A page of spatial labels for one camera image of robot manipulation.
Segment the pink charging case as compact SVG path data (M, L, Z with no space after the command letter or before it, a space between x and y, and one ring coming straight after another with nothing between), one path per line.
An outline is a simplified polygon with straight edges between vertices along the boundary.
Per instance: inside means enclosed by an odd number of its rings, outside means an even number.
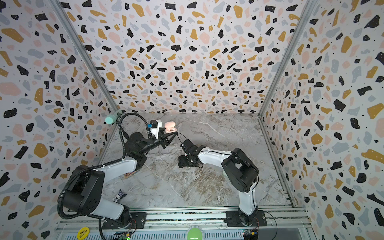
M166 122L164 128L166 133L174 133L177 131L175 122Z

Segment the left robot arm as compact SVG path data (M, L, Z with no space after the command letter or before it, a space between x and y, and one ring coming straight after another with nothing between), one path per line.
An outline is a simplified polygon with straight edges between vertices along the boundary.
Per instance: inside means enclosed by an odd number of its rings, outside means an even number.
M161 128L157 136L149 134L148 138L139 132L131 135L121 132L123 156L93 167L77 167L59 195L59 216L64 220L87 216L112 222L118 228L128 225L132 218L130 208L104 199L104 184L140 170L150 150L159 146L166 148L177 135L178 132L166 133L165 128Z

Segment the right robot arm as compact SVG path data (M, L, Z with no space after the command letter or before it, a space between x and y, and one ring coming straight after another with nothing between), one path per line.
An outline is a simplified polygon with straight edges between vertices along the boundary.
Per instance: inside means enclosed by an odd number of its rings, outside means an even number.
M242 224L250 226L256 221L258 205L254 189L259 183L259 169L239 148L233 151L213 150L196 146L190 140L180 145L184 155L179 156L179 167L203 167L213 165L223 169L230 183L239 193L239 218Z

